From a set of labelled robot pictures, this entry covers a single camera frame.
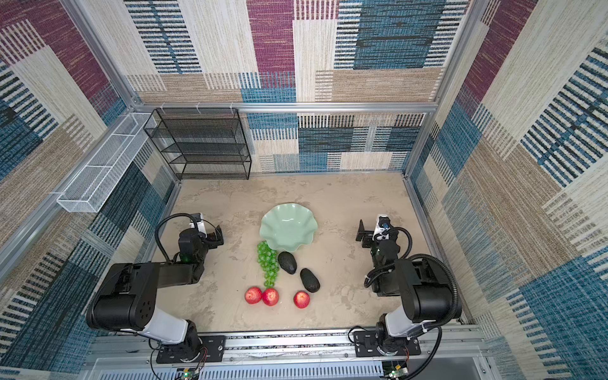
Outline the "green fake grape bunch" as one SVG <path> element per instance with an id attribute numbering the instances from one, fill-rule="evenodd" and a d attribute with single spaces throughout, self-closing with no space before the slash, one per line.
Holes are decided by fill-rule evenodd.
<path id="1" fill-rule="evenodd" d="M 264 272 L 264 287 L 273 288 L 280 270 L 277 251 L 271 249 L 267 242 L 257 246 L 257 262 Z"/>

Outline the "red apple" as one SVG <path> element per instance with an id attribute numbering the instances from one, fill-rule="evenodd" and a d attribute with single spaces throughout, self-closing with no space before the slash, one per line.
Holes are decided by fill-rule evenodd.
<path id="1" fill-rule="evenodd" d="M 267 288 L 262 293 L 261 300 L 266 306 L 273 307 L 279 302 L 280 295 L 275 288 Z"/>
<path id="2" fill-rule="evenodd" d="M 299 309 L 305 309 L 310 305 L 310 295 L 306 291 L 299 291 L 294 295 L 294 304 Z"/>
<path id="3" fill-rule="evenodd" d="M 261 301 L 263 292 L 258 287 L 251 287 L 245 292 L 245 301 L 254 305 Z"/>

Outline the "dark avocado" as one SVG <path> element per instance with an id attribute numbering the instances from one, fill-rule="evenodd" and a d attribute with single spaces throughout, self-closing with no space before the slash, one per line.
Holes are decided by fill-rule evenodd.
<path id="1" fill-rule="evenodd" d="M 300 271 L 300 278 L 302 280 L 302 285 L 304 288 L 310 293 L 316 293 L 320 290 L 321 284 L 318 278 L 316 277 L 310 269 L 304 268 Z"/>
<path id="2" fill-rule="evenodd" d="M 297 261 L 292 253 L 282 252 L 278 255 L 277 261 L 281 269 L 290 275 L 294 275 L 297 271 Z"/>

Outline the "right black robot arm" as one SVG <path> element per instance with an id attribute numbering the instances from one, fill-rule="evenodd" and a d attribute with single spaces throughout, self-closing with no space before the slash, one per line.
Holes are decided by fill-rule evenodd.
<path id="1" fill-rule="evenodd" d="M 438 258 L 413 253 L 413 237 L 380 215 L 374 229 L 360 222 L 356 241 L 369 248 L 373 268 L 364 287 L 378 297 L 398 297 L 400 306 L 381 315 L 374 330 L 354 328 L 348 338 L 358 357 L 421 353 L 418 338 L 457 319 L 462 313 L 458 285 Z"/>

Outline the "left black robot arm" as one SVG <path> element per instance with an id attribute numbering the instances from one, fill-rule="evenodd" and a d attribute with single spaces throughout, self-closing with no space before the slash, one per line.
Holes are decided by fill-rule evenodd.
<path id="1" fill-rule="evenodd" d="M 86 323 L 91 329 L 131 333 L 157 342 L 157 364 L 219 362 L 224 337 L 203 338 L 193 321 L 177 318 L 156 304 L 158 290 L 198 283 L 208 252 L 224 243 L 220 226 L 206 230 L 209 222 L 201 214 L 186 214 L 190 226 L 178 236 L 178 253 L 169 256 L 159 232 L 175 218 L 170 215 L 155 227 L 154 239 L 164 260 L 112 265 L 93 296 Z"/>

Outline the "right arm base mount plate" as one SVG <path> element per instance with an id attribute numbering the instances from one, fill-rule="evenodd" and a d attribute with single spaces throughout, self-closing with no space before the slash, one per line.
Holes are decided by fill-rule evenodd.
<path id="1" fill-rule="evenodd" d="M 349 339 L 355 346 L 357 357 L 395 357 L 395 356 L 419 356 L 420 345 L 414 340 L 397 339 L 394 344 L 381 345 L 378 343 L 376 333 L 355 329 L 348 334 Z"/>

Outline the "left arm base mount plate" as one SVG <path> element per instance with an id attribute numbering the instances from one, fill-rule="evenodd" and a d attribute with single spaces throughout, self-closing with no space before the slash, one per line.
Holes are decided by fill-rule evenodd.
<path id="1" fill-rule="evenodd" d="M 223 360 L 226 336 L 213 335 L 197 338 L 192 345 L 187 341 L 178 345 L 163 345 L 158 351 L 156 364 L 219 363 Z"/>

